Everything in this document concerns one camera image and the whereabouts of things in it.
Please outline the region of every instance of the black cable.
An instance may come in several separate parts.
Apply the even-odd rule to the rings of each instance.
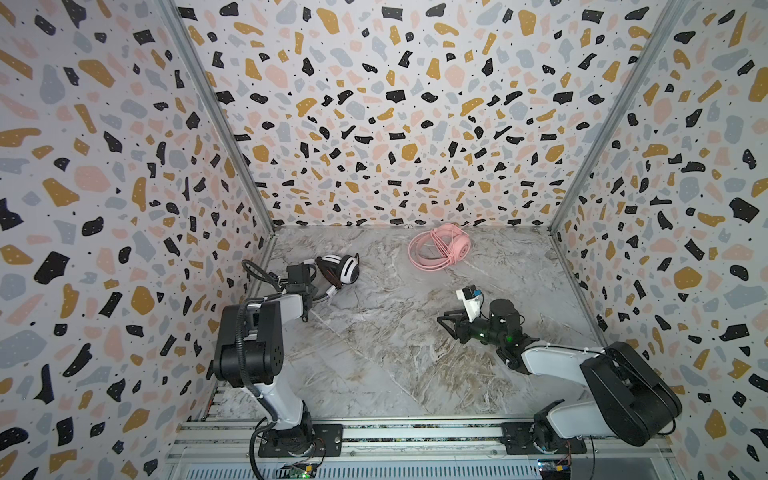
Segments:
[[[278,279],[275,278],[272,274],[265,271],[265,269],[261,268],[260,266],[256,265],[254,262],[250,260],[243,260],[242,262],[240,262],[240,264],[243,266],[243,270],[245,270],[249,276],[252,276],[256,280],[267,282],[278,293],[282,291],[282,289],[280,288],[280,283],[278,282]]]
[[[256,424],[256,427],[253,429],[253,433],[250,436],[250,442],[248,443],[248,459],[250,460],[250,469],[253,471],[253,474],[258,480],[264,480],[264,477],[261,475],[261,472],[259,472],[258,465],[256,465],[256,439],[258,438],[259,433],[261,433],[259,431],[259,427],[265,421],[266,417],[259,420],[259,422]]]
[[[542,345],[529,346],[527,349],[525,349],[525,350],[523,350],[521,352],[521,355],[523,353],[527,352],[530,349],[534,349],[534,348],[537,348],[537,347],[540,347],[540,346],[542,346]],[[574,348],[572,346],[563,346],[563,345],[553,345],[553,347],[556,347],[556,348],[559,348],[559,349],[573,350],[575,352],[581,352],[581,353],[594,353],[595,355],[602,355],[605,358],[609,359],[611,362],[616,362],[616,363],[619,364],[619,366],[623,366],[624,369],[627,370],[628,373],[630,373],[635,379],[637,379],[640,383],[642,383],[647,389],[649,389],[651,391],[651,393],[653,393],[656,396],[656,398],[659,399],[659,401],[661,402],[661,405],[663,405],[664,408],[667,409],[667,413],[669,413],[670,417],[672,417],[672,429],[669,432],[657,432],[657,435],[671,435],[672,433],[674,433],[675,430],[677,430],[677,421],[675,420],[675,415],[672,413],[672,409],[667,405],[667,403],[664,401],[664,399],[661,398],[661,395],[659,395],[658,392],[656,390],[654,390],[654,388],[652,386],[650,386],[648,384],[648,382],[645,381],[645,379],[640,377],[631,368],[631,366],[625,365],[622,362],[619,362],[618,360],[614,360],[613,358],[611,358],[610,355],[606,355],[603,352],[595,352],[594,350],[587,350],[587,349],[577,349],[577,348]]]
[[[592,444],[592,473],[589,474],[589,480],[592,480],[592,478],[594,477],[594,439],[590,436],[589,441]]]

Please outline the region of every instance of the terrazzo wallpaper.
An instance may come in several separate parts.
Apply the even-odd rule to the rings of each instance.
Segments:
[[[665,4],[177,2],[277,225],[549,223]]]
[[[154,4],[0,15],[0,477],[158,478],[263,233]]]
[[[556,233],[684,406],[689,478],[768,478],[768,2],[691,2]]]

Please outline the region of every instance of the gray marble surface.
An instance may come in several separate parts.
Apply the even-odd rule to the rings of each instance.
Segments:
[[[470,227],[465,261],[435,273],[408,260],[420,229],[291,227],[279,230],[269,270],[324,253],[359,253],[360,278],[310,321],[283,326],[289,382],[315,417],[530,415],[556,399],[584,396],[579,385],[507,369],[495,347],[461,345],[435,321],[462,308],[455,290],[475,284],[488,303],[511,300],[526,333],[573,346],[595,345],[588,321],[550,239],[536,230]],[[224,389],[214,415],[261,417],[239,389]]]

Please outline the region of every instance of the pink speckle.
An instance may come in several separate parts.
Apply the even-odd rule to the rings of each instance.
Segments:
[[[110,183],[101,168],[93,165],[87,167],[77,167],[74,170],[74,183],[81,190],[90,192],[105,192],[109,189]]]
[[[29,120],[38,119],[37,111],[18,103],[10,97],[0,94],[0,101],[2,101],[2,103],[18,117],[27,118]]]
[[[350,34],[355,32],[355,24],[352,23],[352,16],[349,12],[344,14],[341,18],[341,22],[346,26],[346,29]]]
[[[96,266],[109,275],[114,275],[114,258],[112,250],[102,247],[96,257]]]
[[[70,343],[69,345],[67,345],[63,349],[60,349],[58,352],[56,352],[53,355],[53,357],[60,362],[60,361],[62,361],[67,356],[68,353],[70,353],[72,351],[73,348],[74,348],[74,343]]]
[[[466,73],[457,64],[453,64],[445,70],[445,79],[453,88],[460,88],[464,84]]]
[[[35,307],[40,303],[40,300],[42,300],[43,294],[38,293],[37,295],[30,296],[24,303],[22,303],[16,310],[13,311],[13,313],[5,320],[7,323],[11,323],[12,325],[21,325],[24,320],[27,319],[30,313],[32,313],[32,310],[35,309]]]
[[[100,419],[101,416],[104,414],[104,404],[105,402],[99,403],[91,410],[91,416]]]
[[[346,72],[346,77],[349,79],[349,81],[352,82],[353,85],[357,85],[362,81],[362,77],[358,76],[354,71],[348,71]]]
[[[661,125],[672,113],[672,102],[669,98],[662,98],[654,105],[654,121]]]
[[[267,67],[264,74],[277,87],[288,88],[288,76],[286,75],[286,72],[276,67],[275,65],[270,65]]]
[[[121,362],[125,357],[120,327],[117,325],[113,325],[107,332],[107,338],[104,339],[104,354],[112,357],[115,362]]]
[[[268,23],[266,22],[266,18],[264,18],[264,15],[261,15],[261,11],[258,8],[256,8],[256,6],[253,3],[250,4],[250,9],[253,13],[253,19],[256,20],[259,23],[259,25],[266,27]]]
[[[203,13],[203,16],[205,17],[206,20],[208,20],[208,25],[211,28],[216,28],[216,16],[213,13],[211,13],[210,10],[206,10],[205,13]]]
[[[462,28],[466,28],[467,26],[467,17],[464,15],[464,8],[462,8],[461,5],[458,6],[458,11],[456,12],[456,21],[459,25],[462,26]]]
[[[101,336],[101,328],[98,326],[86,326],[83,327],[83,334],[89,339],[97,339]]]
[[[61,121],[70,121],[72,119],[72,114],[69,113],[69,108],[67,108],[66,105],[62,105],[56,109],[56,118]]]
[[[10,425],[13,422],[16,421],[16,409],[13,410],[3,410],[0,412],[0,426],[4,427],[6,425]]]

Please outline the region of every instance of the gray speckle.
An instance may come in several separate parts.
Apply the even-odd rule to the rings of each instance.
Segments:
[[[492,25],[498,18],[498,13],[502,10],[502,4],[496,2],[491,8],[478,15],[478,25]]]
[[[523,68],[533,68],[533,55],[531,55],[531,51],[527,48],[523,48],[522,50],[518,50],[517,53],[515,53],[518,60],[520,61],[520,66]]]
[[[112,480],[114,475],[114,464],[107,460],[107,457],[99,460],[96,467],[96,480]]]
[[[448,128],[448,122],[441,120],[432,129],[432,141],[442,141],[445,138],[445,130]]]
[[[715,100],[707,110],[707,121],[717,121],[718,118],[720,118],[720,108],[717,106],[717,100]]]
[[[155,87],[160,87],[165,91],[168,91],[168,86],[166,86],[166,84],[163,83],[159,73],[157,73],[156,71],[150,68],[145,68],[144,74],[147,75],[147,80],[149,80],[149,82],[152,85],[154,85]]]
[[[72,39],[72,43],[77,48],[80,48],[85,53],[91,53],[91,50],[93,50],[93,45],[91,45],[91,41],[88,40],[88,38],[80,33],[79,31],[76,31],[74,33],[74,38]]]
[[[723,137],[729,144],[737,144],[741,140],[741,129],[744,127],[744,120],[736,115],[728,115],[725,119],[726,128]]]
[[[120,130],[123,127],[123,121],[119,117],[115,117],[112,114],[109,115],[102,115],[99,114],[99,118],[101,121],[103,121],[105,124],[109,125],[110,127]]]
[[[158,430],[161,426],[168,423],[174,417],[175,412],[176,412],[175,405],[172,405],[167,409],[163,410],[162,412],[160,412],[160,415],[157,416],[157,421],[154,423],[154,429]]]
[[[122,402],[118,406],[118,418],[125,417],[127,414],[131,413],[131,403],[130,402]]]
[[[109,381],[109,374],[112,371],[110,366],[100,366],[92,374],[77,383],[77,386],[86,386],[93,383],[106,383]]]
[[[51,422],[53,421],[53,414],[50,412],[46,412],[40,417],[37,424],[35,425],[35,428],[40,432],[42,435],[47,435],[51,433]]]
[[[61,235],[61,242],[66,245],[74,245],[74,236],[78,231],[78,226],[63,220],[53,220],[53,223]]]
[[[728,426],[736,435],[744,435],[746,433],[746,425],[736,417],[733,417],[730,422],[728,422]]]
[[[138,231],[134,233],[132,238],[134,239],[134,246],[136,247],[134,251],[136,254],[147,262],[152,260],[157,250],[152,246],[147,236],[144,235],[144,232]]]
[[[371,49],[379,54],[379,57],[382,58],[382,60],[386,60],[386,45],[379,37],[373,37],[371,39]]]
[[[48,344],[32,330],[22,330],[0,340],[0,369],[9,369],[40,355]]]
[[[277,12],[275,20],[281,25],[291,25],[296,21],[296,2],[291,0],[288,5],[282,10]]]
[[[320,50],[315,50],[310,45],[310,54],[312,54],[313,58],[317,63],[323,63],[326,60],[326,56],[323,55],[323,53]]]
[[[184,365],[183,363],[179,363],[174,367],[173,370],[170,371],[171,376],[173,376],[175,379],[178,379],[181,377],[187,370],[189,370],[190,367]]]
[[[707,379],[691,370],[688,365],[681,365],[680,373],[683,374],[685,381],[692,386],[707,386]]]
[[[502,50],[501,47],[496,48],[496,57],[498,58],[498,63],[504,64],[509,61],[509,53],[507,53],[506,50]]]
[[[134,6],[137,18],[144,18],[149,15],[149,7],[146,2],[139,2]]]
[[[726,192],[729,194],[735,194],[736,192],[741,192],[741,190],[744,189],[744,186],[746,186],[746,180],[743,178],[731,177],[723,182],[723,186],[725,187]]]
[[[571,51],[574,49],[574,46],[571,45],[571,41],[567,38],[563,40],[562,43],[560,43],[560,48],[558,48],[558,52],[560,55],[563,56],[563,60],[565,60],[565,63],[568,63],[571,61]]]
[[[687,204],[699,194],[699,179],[696,177],[685,177],[680,181],[680,201]]]
[[[281,121],[275,132],[277,132],[278,140],[290,142],[290,126],[288,125],[288,122]]]
[[[768,293],[761,286],[744,286],[738,285],[736,288],[723,295],[728,305],[734,309],[752,305],[753,303],[762,302],[768,298]]]
[[[43,67],[43,81],[40,84],[40,99],[53,105],[64,98],[64,84],[58,79],[56,69],[50,65]]]
[[[184,168],[187,168],[187,157],[181,150],[171,150],[168,154],[168,163],[173,168],[183,170]]]
[[[22,197],[22,201],[29,205],[30,207],[34,207],[35,205],[40,203],[40,197],[35,192],[27,192],[25,196]]]
[[[688,427],[685,431],[685,448],[688,450],[688,453],[690,453],[690,456],[696,458],[696,455],[699,455],[700,446],[701,442],[699,442],[699,437],[696,436],[696,432],[694,432],[691,427]]]
[[[750,51],[746,48],[742,48],[741,50],[719,55],[712,60],[712,66],[720,71],[730,70],[735,67],[737,63],[740,63],[741,59],[746,57],[746,54],[749,52]]]
[[[24,158],[0,158],[0,171],[9,174],[22,174],[22,166],[29,163]]]
[[[331,49],[331,55],[339,62],[339,65],[342,67],[351,67],[354,65],[349,55],[347,55],[346,52],[341,48]]]
[[[525,115],[528,113],[528,106],[521,101],[515,102],[509,108],[509,114],[517,121],[525,120]]]
[[[120,110],[123,113],[133,115],[136,118],[144,118],[147,116],[147,109],[141,106],[141,104],[128,98],[124,100],[120,105]]]
[[[356,101],[351,101],[346,104],[346,113],[352,115],[356,120],[362,120],[366,117],[366,108]]]
[[[96,283],[96,279],[98,278],[98,273],[96,272],[85,272],[85,277],[83,277],[82,280],[80,280],[80,283],[85,283],[86,285],[93,285]]]
[[[420,91],[424,90],[424,86],[422,85],[422,81],[420,79],[416,79],[416,83],[413,85],[413,88],[411,88],[411,95],[416,95]]]

